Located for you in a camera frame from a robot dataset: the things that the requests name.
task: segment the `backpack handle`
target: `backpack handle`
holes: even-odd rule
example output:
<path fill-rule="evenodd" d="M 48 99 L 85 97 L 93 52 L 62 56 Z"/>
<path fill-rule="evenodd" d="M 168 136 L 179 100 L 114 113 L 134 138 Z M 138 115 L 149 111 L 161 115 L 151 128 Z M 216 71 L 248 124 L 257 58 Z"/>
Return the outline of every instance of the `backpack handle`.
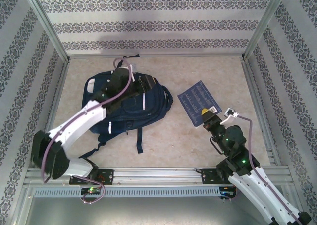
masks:
<path fill-rule="evenodd" d="M 137 57 L 140 57 L 140 55 L 139 54 L 136 54 L 136 55 L 134 55 L 134 56 L 123 56 L 123 58 L 137 58 Z M 123 64 L 123 61 L 120 61 L 119 62 L 119 64 L 118 64 L 118 66 L 117 66 L 117 68 L 119 68 L 119 67 L 122 67 L 122 64 Z"/>
<path fill-rule="evenodd" d="M 163 86 L 162 85 L 162 88 L 163 88 L 163 90 L 164 90 L 164 92 L 166 93 L 166 98 L 165 98 L 165 103 L 164 103 L 164 105 L 165 105 L 165 107 L 166 107 L 166 111 L 169 111 L 170 110 L 170 107 L 172 106 L 172 104 L 173 104 L 173 96 L 172 96 L 172 94 L 170 93 L 170 91 L 165 87 L 165 86 Z"/>

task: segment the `white tag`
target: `white tag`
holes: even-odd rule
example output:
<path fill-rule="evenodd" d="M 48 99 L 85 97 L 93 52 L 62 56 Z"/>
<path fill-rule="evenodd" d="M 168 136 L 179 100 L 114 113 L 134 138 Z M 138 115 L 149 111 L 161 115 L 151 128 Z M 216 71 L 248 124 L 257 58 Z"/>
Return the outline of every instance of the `white tag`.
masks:
<path fill-rule="evenodd" d="M 143 110 L 145 110 L 145 93 L 143 93 Z"/>
<path fill-rule="evenodd" d="M 87 84 L 87 92 L 92 93 L 94 91 L 95 79 L 91 79 Z"/>
<path fill-rule="evenodd" d="M 216 109 L 215 106 L 212 106 L 210 109 L 208 109 L 209 111 L 211 111 L 212 113 L 216 113 L 218 112 L 218 110 Z"/>
<path fill-rule="evenodd" d="M 109 122 L 109 134 L 111 134 L 111 125 L 112 125 L 112 123 Z"/>

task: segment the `backpack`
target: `backpack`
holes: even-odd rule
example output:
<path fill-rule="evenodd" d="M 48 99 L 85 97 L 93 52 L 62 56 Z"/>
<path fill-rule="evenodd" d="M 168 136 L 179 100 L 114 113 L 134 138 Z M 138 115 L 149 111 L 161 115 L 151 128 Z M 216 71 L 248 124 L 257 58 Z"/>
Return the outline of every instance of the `backpack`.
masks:
<path fill-rule="evenodd" d="M 89 78 L 85 84 L 82 107 L 92 98 L 92 96 L 104 87 L 105 82 L 109 82 L 113 71 L 99 73 Z M 94 152 L 98 151 L 101 146 L 104 146 L 107 141 L 118 136 L 128 130 L 138 130 L 137 150 L 138 153 L 143 153 L 142 149 L 142 128 L 165 117 L 173 104 L 173 97 L 169 90 L 160 85 L 160 83 L 152 76 L 135 73 L 134 78 L 138 79 L 141 76 L 151 77 L 155 84 L 151 89 L 143 94 L 133 95 L 130 98 L 121 101 L 111 114 L 90 128 L 93 133 L 100 134 L 98 137 L 98 147 L 83 154 L 80 158 L 87 158 Z M 88 84 L 94 79 L 93 91 L 88 91 Z"/>

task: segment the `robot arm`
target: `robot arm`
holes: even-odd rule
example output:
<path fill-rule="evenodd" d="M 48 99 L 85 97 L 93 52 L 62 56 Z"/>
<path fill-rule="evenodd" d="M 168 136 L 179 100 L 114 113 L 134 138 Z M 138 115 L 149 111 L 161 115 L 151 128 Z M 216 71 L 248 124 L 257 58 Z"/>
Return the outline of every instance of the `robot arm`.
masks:
<path fill-rule="evenodd" d="M 228 109 L 222 121 L 211 111 L 204 109 L 204 128 L 212 134 L 210 142 L 220 154 L 227 156 L 217 165 L 217 174 L 224 181 L 235 185 L 260 211 L 270 225 L 307 225 L 311 217 L 292 206 L 268 179 L 257 159 L 245 148 L 246 138 L 239 126 L 227 129 L 224 125 L 240 117 Z M 249 150 L 251 149 L 252 122 L 250 121 Z"/>
<path fill-rule="evenodd" d="M 132 65 L 120 58 L 114 61 L 114 65 L 117 60 L 124 61 L 127 67 L 117 68 L 111 75 L 113 81 L 97 92 L 77 114 L 48 133 L 39 131 L 34 135 L 31 160 L 41 167 L 44 183 L 48 181 L 44 180 L 45 173 L 53 179 L 63 175 L 95 179 L 98 167 L 93 162 L 70 159 L 66 152 L 82 134 L 115 110 L 122 100 L 138 93 L 135 89 L 140 88 L 138 84 L 142 82 L 130 84 L 134 79 Z"/>

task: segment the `patterned wallpaper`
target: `patterned wallpaper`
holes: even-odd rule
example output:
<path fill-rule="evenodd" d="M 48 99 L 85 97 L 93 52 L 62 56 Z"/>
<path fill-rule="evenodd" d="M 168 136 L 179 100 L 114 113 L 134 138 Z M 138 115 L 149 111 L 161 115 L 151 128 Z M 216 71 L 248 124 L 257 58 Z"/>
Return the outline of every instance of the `patterned wallpaper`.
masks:
<path fill-rule="evenodd" d="M 282 0 L 249 64 L 281 161 L 317 224 L 317 0 Z"/>
<path fill-rule="evenodd" d="M 0 225 L 5 225 L 21 191 L 33 135 L 48 122 L 64 64 L 27 0 L 0 2 Z"/>
<path fill-rule="evenodd" d="M 270 0 L 40 0 L 70 55 L 244 52 Z"/>

